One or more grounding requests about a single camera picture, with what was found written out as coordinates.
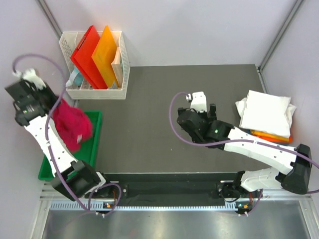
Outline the magenta t shirt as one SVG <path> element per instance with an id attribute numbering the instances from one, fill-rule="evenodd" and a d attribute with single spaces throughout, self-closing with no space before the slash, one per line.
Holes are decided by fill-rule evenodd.
<path id="1" fill-rule="evenodd" d="M 92 123 L 80 109 L 61 100 L 52 115 L 55 128 L 70 152 L 80 150 L 81 144 L 93 135 Z"/>

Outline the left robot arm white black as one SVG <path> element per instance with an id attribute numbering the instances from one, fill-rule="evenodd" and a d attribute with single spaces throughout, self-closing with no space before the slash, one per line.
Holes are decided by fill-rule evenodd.
<path id="1" fill-rule="evenodd" d="M 88 163 L 77 160 L 60 138 L 49 111 L 59 105 L 58 97 L 45 84 L 39 90 L 35 83 L 18 80 L 5 87 L 13 98 L 15 121 L 24 127 L 40 145 L 51 166 L 51 186 L 75 201 L 95 191 L 109 197 L 113 185 Z"/>

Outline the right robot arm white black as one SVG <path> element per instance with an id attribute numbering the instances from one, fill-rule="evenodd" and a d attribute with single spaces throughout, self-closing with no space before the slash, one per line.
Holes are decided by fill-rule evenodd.
<path id="1" fill-rule="evenodd" d="M 238 172 L 232 184 L 236 196 L 244 197 L 259 189 L 282 188 L 299 195 L 308 192 L 312 165 L 307 145 L 274 144 L 218 120 L 216 114 L 201 113 L 194 108 L 179 108 L 177 114 L 176 122 L 193 143 L 241 154 L 268 165 L 266 169 Z"/>

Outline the folded white t shirt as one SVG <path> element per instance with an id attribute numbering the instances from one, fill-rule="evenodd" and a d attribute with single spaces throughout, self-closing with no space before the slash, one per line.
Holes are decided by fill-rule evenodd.
<path id="1" fill-rule="evenodd" d="M 297 109 L 290 97 L 279 97 L 250 90 L 247 97 L 235 103 L 244 129 L 288 138 L 293 114 Z"/>

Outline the red plastic board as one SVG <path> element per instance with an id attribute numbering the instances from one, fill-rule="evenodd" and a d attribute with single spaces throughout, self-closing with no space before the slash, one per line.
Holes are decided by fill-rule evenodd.
<path id="1" fill-rule="evenodd" d="M 75 47 L 70 59 L 93 89 L 105 90 L 108 87 L 92 59 L 99 40 L 100 36 L 95 26 L 90 26 Z"/>

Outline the white plastic basket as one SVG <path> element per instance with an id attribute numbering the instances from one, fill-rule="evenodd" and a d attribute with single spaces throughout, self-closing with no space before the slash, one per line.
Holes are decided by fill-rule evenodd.
<path id="1" fill-rule="evenodd" d="M 73 72 L 74 69 L 74 64 L 72 63 L 70 56 L 83 37 L 84 33 L 84 31 L 67 31 L 63 32 L 62 36 L 60 37 L 59 45 L 70 73 Z M 116 45 L 120 48 L 121 51 L 122 66 L 124 72 L 122 87 L 120 89 L 95 90 L 86 80 L 83 80 L 81 86 L 72 85 L 66 88 L 68 95 L 72 99 L 124 100 L 126 98 L 130 74 L 130 61 L 125 46 L 124 34 L 122 31 L 112 31 L 111 33 L 116 42 Z"/>

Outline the green plastic tray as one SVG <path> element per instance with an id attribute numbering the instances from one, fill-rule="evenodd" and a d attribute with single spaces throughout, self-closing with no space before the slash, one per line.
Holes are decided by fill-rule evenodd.
<path id="1" fill-rule="evenodd" d="M 80 149 L 76 152 L 72 152 L 72 155 L 76 159 L 82 160 L 95 168 L 100 132 L 102 127 L 102 112 L 85 111 L 84 113 L 89 118 L 92 124 L 92 137 L 81 143 Z M 51 167 L 45 155 L 43 157 L 42 164 L 39 170 L 38 179 L 40 181 L 51 181 L 53 179 Z"/>

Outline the orange plastic board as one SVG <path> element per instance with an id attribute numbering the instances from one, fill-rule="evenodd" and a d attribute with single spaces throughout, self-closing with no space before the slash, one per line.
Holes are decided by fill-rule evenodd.
<path id="1" fill-rule="evenodd" d="M 100 40 L 92 54 L 92 59 L 107 88 L 117 89 L 118 81 L 112 68 L 117 45 L 108 26 L 105 26 Z"/>

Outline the wooden board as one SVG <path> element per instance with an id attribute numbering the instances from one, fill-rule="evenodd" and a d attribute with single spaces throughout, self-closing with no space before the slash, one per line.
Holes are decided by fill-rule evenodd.
<path id="1" fill-rule="evenodd" d="M 114 74 L 118 82 L 118 88 L 121 88 L 123 84 L 123 79 L 124 79 L 124 71 L 123 71 L 121 51 L 119 47 L 117 48 L 115 58 L 113 62 L 111 63 L 111 66 L 113 68 Z"/>

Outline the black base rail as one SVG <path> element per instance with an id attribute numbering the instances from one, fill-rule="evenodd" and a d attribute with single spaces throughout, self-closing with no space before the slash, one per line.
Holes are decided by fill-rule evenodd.
<path id="1" fill-rule="evenodd" d="M 255 191 L 235 191 L 236 173 L 103 173 L 119 184 L 119 206 L 221 206 L 225 199 L 258 198 Z"/>

